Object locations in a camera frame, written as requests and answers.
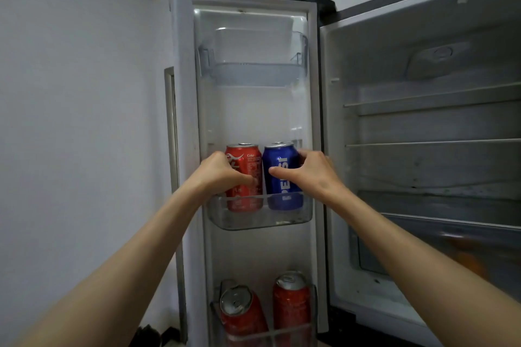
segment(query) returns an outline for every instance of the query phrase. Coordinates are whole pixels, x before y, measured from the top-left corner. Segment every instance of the person's left hand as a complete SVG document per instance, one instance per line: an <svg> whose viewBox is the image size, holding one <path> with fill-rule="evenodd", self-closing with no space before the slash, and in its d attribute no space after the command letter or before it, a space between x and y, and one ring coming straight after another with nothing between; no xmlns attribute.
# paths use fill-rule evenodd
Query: person's left hand
<svg viewBox="0 0 521 347"><path fill-rule="evenodd" d="M255 178L233 170L225 153L216 151L201 162L186 184L202 190L205 199L238 185L253 186Z"/></svg>

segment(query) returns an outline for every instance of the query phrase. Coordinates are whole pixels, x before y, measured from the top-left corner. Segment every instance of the hand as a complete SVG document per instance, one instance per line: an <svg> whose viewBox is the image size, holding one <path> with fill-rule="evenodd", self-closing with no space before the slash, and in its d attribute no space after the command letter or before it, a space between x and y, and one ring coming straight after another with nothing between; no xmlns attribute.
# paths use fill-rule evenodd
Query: hand
<svg viewBox="0 0 521 347"><path fill-rule="evenodd" d="M333 169L329 156L321 151L299 150L304 164L298 169L285 169L280 166L269 168L269 173L281 180L290 180L303 192L320 200L325 205L339 194L339 189L346 189Z"/></svg>
<svg viewBox="0 0 521 347"><path fill-rule="evenodd" d="M253 176L233 170L222 151L216 151L203 160L186 181L188 186L198 189L205 200L235 186L250 187L255 183L256 180Z"/></svg>

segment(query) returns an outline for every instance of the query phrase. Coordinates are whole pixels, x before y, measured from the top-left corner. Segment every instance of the tilted red can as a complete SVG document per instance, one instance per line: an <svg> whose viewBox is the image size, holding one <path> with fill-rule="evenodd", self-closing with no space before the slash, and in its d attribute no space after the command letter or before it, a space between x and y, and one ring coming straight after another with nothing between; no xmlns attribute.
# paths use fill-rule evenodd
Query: tilted red can
<svg viewBox="0 0 521 347"><path fill-rule="evenodd" d="M245 285L227 289L220 297L220 317L226 333L231 336L248 336L268 331L268 324L255 292ZM233 340L228 337L230 347L264 347L264 338Z"/></svg>
<svg viewBox="0 0 521 347"><path fill-rule="evenodd" d="M273 286L273 323L275 329L311 324L311 291L299 271L285 271ZM276 337L277 347L311 345L311 327Z"/></svg>
<svg viewBox="0 0 521 347"><path fill-rule="evenodd" d="M226 157L238 172L249 174L257 179L254 187L238 185L226 191L228 198L262 195L262 154L257 144L229 144ZM245 198L228 201L228 209L233 212L260 210L264 204L261 198Z"/></svg>

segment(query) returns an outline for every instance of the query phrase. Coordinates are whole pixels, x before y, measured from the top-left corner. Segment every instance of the forearm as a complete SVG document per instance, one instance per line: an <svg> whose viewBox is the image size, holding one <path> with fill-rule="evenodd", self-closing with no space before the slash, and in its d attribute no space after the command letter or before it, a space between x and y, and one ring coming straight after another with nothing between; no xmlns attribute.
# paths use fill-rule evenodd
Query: forearm
<svg viewBox="0 0 521 347"><path fill-rule="evenodd" d="M182 186L122 248L69 292L21 346L127 346L202 202Z"/></svg>
<svg viewBox="0 0 521 347"><path fill-rule="evenodd" d="M348 189L331 207L356 230L445 346L521 345L521 305L387 220Z"/></svg>

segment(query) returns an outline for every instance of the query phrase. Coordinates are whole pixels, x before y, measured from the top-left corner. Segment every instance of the person's right arm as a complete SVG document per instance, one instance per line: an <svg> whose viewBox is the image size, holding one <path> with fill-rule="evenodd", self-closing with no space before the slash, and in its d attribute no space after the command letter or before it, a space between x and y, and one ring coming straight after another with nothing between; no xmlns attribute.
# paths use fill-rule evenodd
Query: person's right arm
<svg viewBox="0 0 521 347"><path fill-rule="evenodd" d="M301 155L299 169L270 173L345 219L443 345L521 346L521 304L372 209L344 186L322 152Z"/></svg>

